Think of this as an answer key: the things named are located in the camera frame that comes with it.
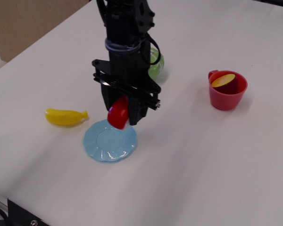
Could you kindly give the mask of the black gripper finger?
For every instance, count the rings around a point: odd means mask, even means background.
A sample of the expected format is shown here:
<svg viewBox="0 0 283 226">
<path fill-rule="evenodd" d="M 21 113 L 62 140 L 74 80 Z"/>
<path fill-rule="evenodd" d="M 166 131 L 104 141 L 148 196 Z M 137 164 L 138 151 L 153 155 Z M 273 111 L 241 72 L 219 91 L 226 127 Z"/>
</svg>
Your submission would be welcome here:
<svg viewBox="0 0 283 226">
<path fill-rule="evenodd" d="M 130 97 L 128 99 L 128 115 L 130 125 L 137 125 L 138 121 L 146 116 L 147 110 L 148 107 L 144 101 L 135 97 Z"/>
<path fill-rule="evenodd" d="M 101 93 L 104 100 L 106 110 L 108 111 L 111 106 L 123 95 L 118 85 L 105 85 L 101 84 Z"/>
</svg>

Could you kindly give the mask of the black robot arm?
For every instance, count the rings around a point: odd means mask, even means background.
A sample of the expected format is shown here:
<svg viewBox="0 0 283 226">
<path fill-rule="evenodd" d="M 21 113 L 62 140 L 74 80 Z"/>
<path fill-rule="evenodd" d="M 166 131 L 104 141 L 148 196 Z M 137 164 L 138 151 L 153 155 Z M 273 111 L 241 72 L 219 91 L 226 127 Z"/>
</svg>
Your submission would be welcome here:
<svg viewBox="0 0 283 226">
<path fill-rule="evenodd" d="M 151 46 L 158 46 L 148 33 L 155 13 L 145 0 L 99 0 L 97 5 L 109 60 L 93 60 L 93 76 L 101 85 L 109 124 L 124 129 L 160 106 L 161 88 L 149 75 L 161 60 L 160 54 L 154 62 L 150 59 Z"/>
</svg>

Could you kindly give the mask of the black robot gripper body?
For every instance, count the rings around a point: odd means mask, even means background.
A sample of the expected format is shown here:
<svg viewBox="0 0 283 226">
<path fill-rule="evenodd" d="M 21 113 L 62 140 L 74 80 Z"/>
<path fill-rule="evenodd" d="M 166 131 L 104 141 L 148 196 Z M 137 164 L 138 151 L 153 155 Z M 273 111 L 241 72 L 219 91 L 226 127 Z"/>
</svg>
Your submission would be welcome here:
<svg viewBox="0 0 283 226">
<path fill-rule="evenodd" d="M 148 75 L 150 65 L 150 51 L 140 50 L 129 54 L 119 55 L 110 52 L 110 60 L 95 59 L 92 65 L 95 67 L 94 80 L 100 84 L 118 85 L 120 92 L 127 97 L 135 97 L 145 102 L 146 106 L 157 110 L 160 107 L 158 94 L 160 86 Z"/>
</svg>

